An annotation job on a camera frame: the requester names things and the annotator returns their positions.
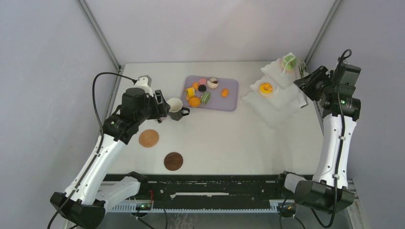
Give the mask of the black mug white inside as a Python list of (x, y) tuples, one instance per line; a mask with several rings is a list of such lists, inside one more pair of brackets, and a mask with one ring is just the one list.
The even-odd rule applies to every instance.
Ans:
[(167, 104), (170, 106), (169, 117), (174, 121), (179, 121), (190, 114), (190, 109), (184, 107), (182, 100), (179, 98), (171, 98), (167, 101)]

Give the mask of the steel white serving tongs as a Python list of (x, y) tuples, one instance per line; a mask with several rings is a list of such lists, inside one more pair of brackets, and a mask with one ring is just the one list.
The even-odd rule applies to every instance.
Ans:
[[(299, 70), (300, 78), (304, 78), (304, 77), (308, 76), (307, 66), (304, 61), (301, 61), (299, 63), (298, 70)], [(302, 91), (300, 91), (299, 94), (300, 94), (300, 96), (298, 98), (299, 105), (300, 105), (300, 108), (303, 108), (308, 105), (307, 96)]]

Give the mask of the white three tier stand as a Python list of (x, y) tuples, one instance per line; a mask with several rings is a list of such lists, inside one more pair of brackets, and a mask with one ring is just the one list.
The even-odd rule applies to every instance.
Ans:
[[(301, 61), (296, 56), (297, 62), (294, 70), (285, 71), (281, 67), (282, 57), (260, 68), (263, 77), (251, 84), (251, 91), (241, 97), (241, 100), (272, 129), (302, 109), (298, 101), (301, 90), (293, 83), (300, 79), (298, 65)], [(274, 90), (269, 97), (263, 97), (258, 93), (257, 90), (261, 83), (272, 84)]]

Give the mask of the yellow frosted donut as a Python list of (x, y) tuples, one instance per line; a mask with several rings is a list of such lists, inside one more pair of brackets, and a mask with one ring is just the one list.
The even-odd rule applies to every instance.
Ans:
[(269, 97), (273, 93), (273, 86), (270, 83), (261, 83), (258, 87), (258, 93), (263, 97)]

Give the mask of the orange bear cookie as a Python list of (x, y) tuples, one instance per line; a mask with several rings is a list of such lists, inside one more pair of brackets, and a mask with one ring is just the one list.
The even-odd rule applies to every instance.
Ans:
[(222, 91), (221, 91), (221, 96), (222, 97), (227, 97), (229, 95), (229, 90), (227, 89), (227, 88), (224, 88)]

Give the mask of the purple mug black handle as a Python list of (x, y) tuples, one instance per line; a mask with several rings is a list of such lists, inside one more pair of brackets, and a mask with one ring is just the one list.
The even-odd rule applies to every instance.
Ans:
[(157, 122), (159, 123), (159, 124), (161, 124), (164, 120), (166, 120), (168, 118), (168, 116), (166, 115), (166, 116), (160, 116), (159, 118), (157, 118)]

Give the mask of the green striped cake slice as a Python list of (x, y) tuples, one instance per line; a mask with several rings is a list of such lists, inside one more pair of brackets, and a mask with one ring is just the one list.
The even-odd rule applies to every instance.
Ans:
[(210, 97), (211, 97), (211, 93), (210, 93), (210, 92), (208, 92), (208, 91), (204, 92), (204, 93), (201, 95), (201, 97), (200, 97), (201, 103), (202, 103), (202, 104), (207, 104), (208, 101), (210, 100)]

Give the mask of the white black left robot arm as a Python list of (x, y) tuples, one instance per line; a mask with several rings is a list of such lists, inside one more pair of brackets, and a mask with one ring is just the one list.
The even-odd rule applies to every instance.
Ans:
[(139, 126), (146, 120), (168, 115), (170, 107), (160, 90), (132, 87), (122, 95), (122, 103), (104, 121), (101, 135), (85, 165), (65, 189), (54, 192), (50, 202), (63, 218), (83, 229), (95, 229), (106, 213), (123, 200), (135, 196), (143, 199), (149, 194), (145, 176), (130, 172), (121, 181), (99, 191), (109, 168), (128, 145)]

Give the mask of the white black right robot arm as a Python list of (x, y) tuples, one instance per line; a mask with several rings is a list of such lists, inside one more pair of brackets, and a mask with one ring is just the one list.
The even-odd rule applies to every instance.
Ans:
[(337, 213), (354, 202), (348, 191), (347, 163), (352, 134), (360, 117), (361, 101), (352, 95), (360, 67), (339, 63), (334, 71), (321, 66), (297, 79), (297, 86), (323, 108), (323, 143), (318, 167), (312, 180), (292, 172), (278, 177), (276, 192), (310, 209)]

